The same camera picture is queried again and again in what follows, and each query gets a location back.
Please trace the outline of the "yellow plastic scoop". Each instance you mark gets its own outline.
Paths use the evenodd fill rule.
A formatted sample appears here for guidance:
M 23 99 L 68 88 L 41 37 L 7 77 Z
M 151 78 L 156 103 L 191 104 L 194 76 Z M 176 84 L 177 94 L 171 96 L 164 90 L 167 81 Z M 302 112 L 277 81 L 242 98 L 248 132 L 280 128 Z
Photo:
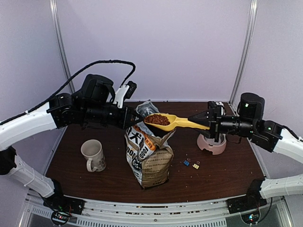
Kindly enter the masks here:
M 161 129 L 163 131 L 172 131 L 176 127 L 182 127 L 182 128 L 188 127 L 188 128 L 194 128 L 194 129 L 198 129 L 198 128 L 196 128 L 196 126 L 199 127 L 199 125 L 196 125 L 193 122 L 190 122 L 188 120 L 188 118 L 180 118 L 180 117 L 177 117 L 176 115 L 167 114 L 167 113 L 157 113 L 157 114 L 161 114 L 161 115 L 166 116 L 169 119 L 170 124 L 165 126 L 165 125 L 157 125 L 157 124 L 145 123 L 144 121 L 143 122 L 145 124 L 154 126 L 154 127 L 158 128 L 158 129 Z

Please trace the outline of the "dog food bag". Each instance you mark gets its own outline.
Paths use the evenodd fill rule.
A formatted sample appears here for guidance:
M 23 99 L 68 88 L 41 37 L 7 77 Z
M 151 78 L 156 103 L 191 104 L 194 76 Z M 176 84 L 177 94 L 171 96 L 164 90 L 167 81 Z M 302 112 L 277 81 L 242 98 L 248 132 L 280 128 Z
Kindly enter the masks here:
M 168 181 L 174 152 L 168 140 L 175 130 L 162 131 L 140 122 L 125 131 L 126 160 L 144 189 Z

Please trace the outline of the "blue binder clip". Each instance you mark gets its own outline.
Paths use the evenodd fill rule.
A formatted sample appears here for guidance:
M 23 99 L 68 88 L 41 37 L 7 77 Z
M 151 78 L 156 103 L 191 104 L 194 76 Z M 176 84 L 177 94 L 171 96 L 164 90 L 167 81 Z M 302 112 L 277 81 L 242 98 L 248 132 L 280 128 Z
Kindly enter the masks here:
M 188 158 L 188 159 L 186 159 L 186 160 L 183 162 L 183 164 L 186 165 L 186 166 L 189 166 L 190 161 L 191 161 L 191 160 Z

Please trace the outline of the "yellow binder clip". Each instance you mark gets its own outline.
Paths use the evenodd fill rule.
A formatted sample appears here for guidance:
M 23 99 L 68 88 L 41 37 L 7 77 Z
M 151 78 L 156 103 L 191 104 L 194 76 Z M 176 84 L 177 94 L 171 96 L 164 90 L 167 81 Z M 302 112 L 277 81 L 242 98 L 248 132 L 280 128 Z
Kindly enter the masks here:
M 195 168 L 195 169 L 199 169 L 199 167 L 200 167 L 200 162 L 197 161 L 196 163 L 194 163 L 194 164 L 192 165 L 192 167 Z

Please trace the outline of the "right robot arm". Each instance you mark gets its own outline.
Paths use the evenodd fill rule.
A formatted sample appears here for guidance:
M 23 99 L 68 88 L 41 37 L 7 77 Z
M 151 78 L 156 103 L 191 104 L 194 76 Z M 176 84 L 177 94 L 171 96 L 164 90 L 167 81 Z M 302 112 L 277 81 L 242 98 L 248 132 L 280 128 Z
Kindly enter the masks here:
M 214 102 L 208 109 L 192 115 L 189 121 L 208 127 L 204 135 L 219 139 L 220 134 L 237 135 L 268 152 L 303 161 L 303 139 L 291 129 L 271 120 L 263 119 L 265 99 L 254 93 L 243 93 L 238 104 L 237 116 L 222 115 Z M 296 175 L 278 179 L 256 179 L 250 184 L 243 197 L 246 208 L 254 208 L 261 199 L 276 196 L 295 195 L 303 192 L 303 176 Z

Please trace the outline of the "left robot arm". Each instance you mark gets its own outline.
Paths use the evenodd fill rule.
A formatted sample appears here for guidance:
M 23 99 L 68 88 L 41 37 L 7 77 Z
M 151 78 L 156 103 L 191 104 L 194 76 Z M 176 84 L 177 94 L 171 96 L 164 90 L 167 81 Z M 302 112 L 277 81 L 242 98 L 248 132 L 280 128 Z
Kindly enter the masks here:
M 60 129 L 70 124 L 84 126 L 90 122 L 127 129 L 143 120 L 132 108 L 124 105 L 137 88 L 129 81 L 117 91 L 113 81 L 88 74 L 82 87 L 73 94 L 55 95 L 41 107 L 22 113 L 13 120 L 0 123 L 0 173 L 10 175 L 24 186 L 39 193 L 58 210 L 68 206 L 60 183 L 45 177 L 16 154 L 13 144 L 44 131 Z

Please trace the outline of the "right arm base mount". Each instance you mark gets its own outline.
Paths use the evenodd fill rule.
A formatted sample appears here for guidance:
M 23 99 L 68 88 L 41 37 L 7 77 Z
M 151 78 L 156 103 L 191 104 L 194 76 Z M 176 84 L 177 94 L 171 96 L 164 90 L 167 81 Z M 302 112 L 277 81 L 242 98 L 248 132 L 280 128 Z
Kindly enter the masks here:
M 256 225 L 261 221 L 262 206 L 267 205 L 267 200 L 257 196 L 241 196 L 226 201 L 230 214 L 239 213 L 241 220 L 248 225 Z

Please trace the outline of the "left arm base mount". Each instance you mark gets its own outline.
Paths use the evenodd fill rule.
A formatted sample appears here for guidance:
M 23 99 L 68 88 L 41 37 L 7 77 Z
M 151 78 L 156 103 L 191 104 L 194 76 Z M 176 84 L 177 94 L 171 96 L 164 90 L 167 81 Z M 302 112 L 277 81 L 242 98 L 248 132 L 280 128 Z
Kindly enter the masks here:
M 74 215 L 81 215 L 84 209 L 85 201 L 72 197 L 63 196 L 61 198 L 44 198 L 43 205 L 52 210 L 51 222 L 58 227 L 66 225 L 69 221 L 74 221 Z

